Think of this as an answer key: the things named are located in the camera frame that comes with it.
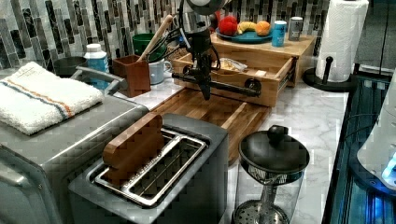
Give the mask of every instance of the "jar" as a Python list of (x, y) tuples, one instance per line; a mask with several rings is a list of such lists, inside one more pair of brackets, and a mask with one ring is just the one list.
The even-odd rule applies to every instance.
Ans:
[[(87, 45), (87, 53), (84, 58), (87, 59), (88, 67), (108, 73), (107, 53), (102, 51), (100, 44)], [(91, 84), (99, 90), (104, 90), (109, 85), (108, 82), (97, 78), (91, 78)]]

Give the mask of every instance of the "wooden cutting board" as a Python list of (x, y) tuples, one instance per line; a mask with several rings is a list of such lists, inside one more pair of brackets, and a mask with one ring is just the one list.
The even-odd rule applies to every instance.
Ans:
[(207, 121), (229, 133), (229, 163), (238, 159), (239, 142), (258, 131), (271, 112), (271, 107), (254, 105), (223, 96), (211, 95), (206, 101), (200, 91), (184, 89), (151, 110), (152, 113), (179, 114)]

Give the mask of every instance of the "blue container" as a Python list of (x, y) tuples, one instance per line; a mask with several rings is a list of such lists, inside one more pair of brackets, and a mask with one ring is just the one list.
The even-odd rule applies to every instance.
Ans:
[(272, 32), (272, 46), (277, 48), (283, 47), (285, 43), (286, 24), (285, 21), (275, 21), (274, 30)]

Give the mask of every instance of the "white countertop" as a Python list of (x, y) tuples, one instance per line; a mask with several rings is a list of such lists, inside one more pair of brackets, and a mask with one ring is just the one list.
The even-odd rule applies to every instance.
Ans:
[[(165, 74), (163, 83), (128, 100), (149, 109), (155, 107), (182, 89), (170, 76)], [(119, 93), (116, 96), (126, 98)], [(276, 107), (260, 127), (260, 130), (268, 130), (273, 124), (288, 127), (289, 135), (304, 144), (311, 157), (292, 224), (318, 224), (322, 220), (346, 105), (347, 93), (320, 91), (300, 82), (280, 94)], [(231, 223), (234, 210), (237, 163), (229, 167), (228, 205), (220, 222), (224, 224)]]

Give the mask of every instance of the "folded towel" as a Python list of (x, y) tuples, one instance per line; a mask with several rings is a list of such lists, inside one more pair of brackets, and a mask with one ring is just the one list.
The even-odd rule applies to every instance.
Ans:
[(31, 135), (104, 100), (96, 88), (28, 63), (0, 80), (0, 120)]

